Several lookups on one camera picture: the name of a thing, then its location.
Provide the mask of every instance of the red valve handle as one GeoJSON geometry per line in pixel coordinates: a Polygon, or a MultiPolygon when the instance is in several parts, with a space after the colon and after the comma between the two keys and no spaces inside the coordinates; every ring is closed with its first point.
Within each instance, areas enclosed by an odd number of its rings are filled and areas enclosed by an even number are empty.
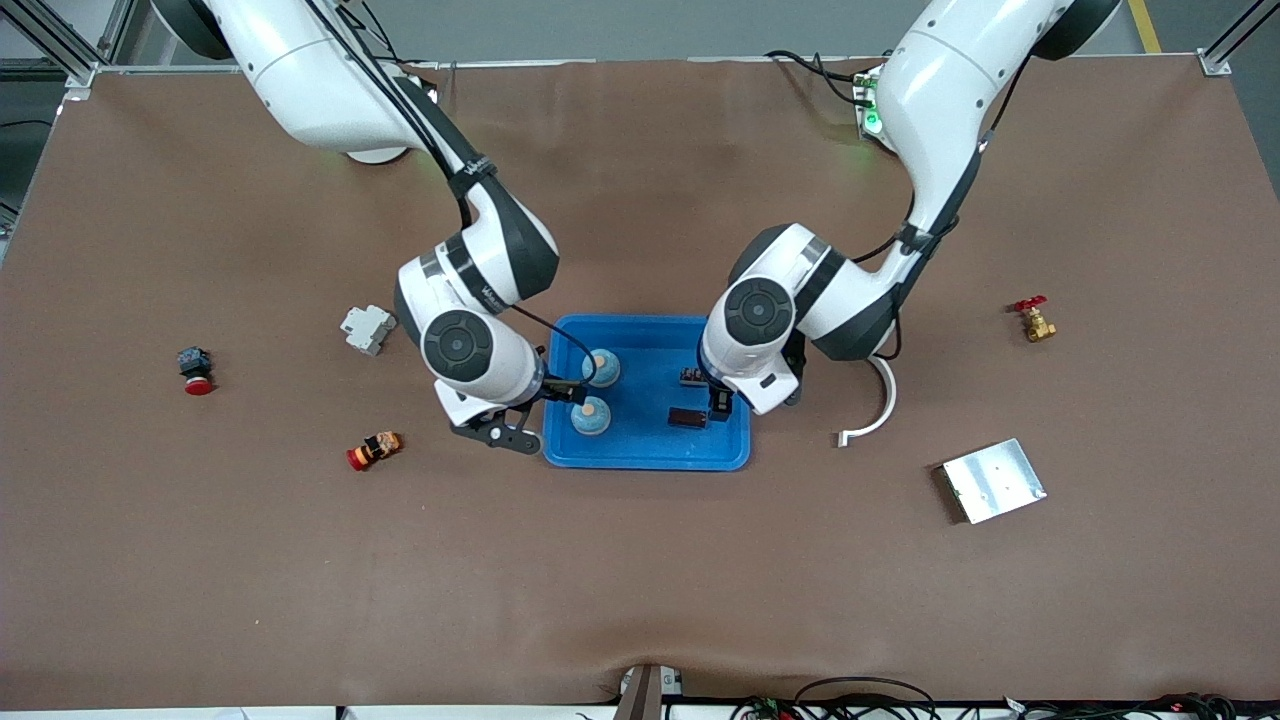
{"type": "Polygon", "coordinates": [[[1018,310],[1019,313],[1025,313],[1032,307],[1043,304],[1046,300],[1048,299],[1044,297],[1043,295],[1037,295],[1036,297],[1028,297],[1027,300],[1019,300],[1018,302],[1014,304],[1014,310],[1018,310]]]}

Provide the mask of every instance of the metal plate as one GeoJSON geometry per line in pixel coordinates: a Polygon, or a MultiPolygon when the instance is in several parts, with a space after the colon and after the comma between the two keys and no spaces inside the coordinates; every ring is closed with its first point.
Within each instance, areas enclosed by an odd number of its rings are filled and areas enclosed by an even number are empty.
{"type": "Polygon", "coordinates": [[[989,520],[1046,496],[1016,438],[943,462],[942,471],[970,523],[989,520]]]}

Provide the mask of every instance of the red button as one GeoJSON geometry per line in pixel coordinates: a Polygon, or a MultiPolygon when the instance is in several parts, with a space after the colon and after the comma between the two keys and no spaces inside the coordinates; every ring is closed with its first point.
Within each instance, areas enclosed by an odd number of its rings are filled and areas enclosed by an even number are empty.
{"type": "Polygon", "coordinates": [[[187,380],[187,395],[209,395],[214,392],[214,383],[206,378],[191,378],[187,380]]]}

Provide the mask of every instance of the blue round object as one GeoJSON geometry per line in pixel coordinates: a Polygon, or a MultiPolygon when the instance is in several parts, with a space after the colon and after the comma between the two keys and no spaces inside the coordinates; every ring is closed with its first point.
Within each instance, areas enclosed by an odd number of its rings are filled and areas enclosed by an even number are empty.
{"type": "Polygon", "coordinates": [[[591,361],[595,361],[595,377],[591,378],[591,387],[609,387],[618,382],[622,375],[622,363],[618,356],[604,348],[591,351],[591,357],[582,359],[582,377],[591,374],[591,361]]]}
{"type": "Polygon", "coordinates": [[[570,421],[573,429],[584,436],[598,436],[609,428],[612,414],[609,404],[599,397],[588,397],[582,405],[575,405],[570,413],[570,421]]]}

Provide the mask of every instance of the white circuit breaker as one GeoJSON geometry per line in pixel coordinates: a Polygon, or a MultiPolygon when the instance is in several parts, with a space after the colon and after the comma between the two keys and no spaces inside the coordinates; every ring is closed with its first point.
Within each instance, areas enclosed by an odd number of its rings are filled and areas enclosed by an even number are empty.
{"type": "Polygon", "coordinates": [[[396,318],[376,305],[361,310],[352,307],[342,322],[342,332],[347,333],[347,345],[365,355],[378,355],[383,348],[387,333],[396,328],[396,318]]]}

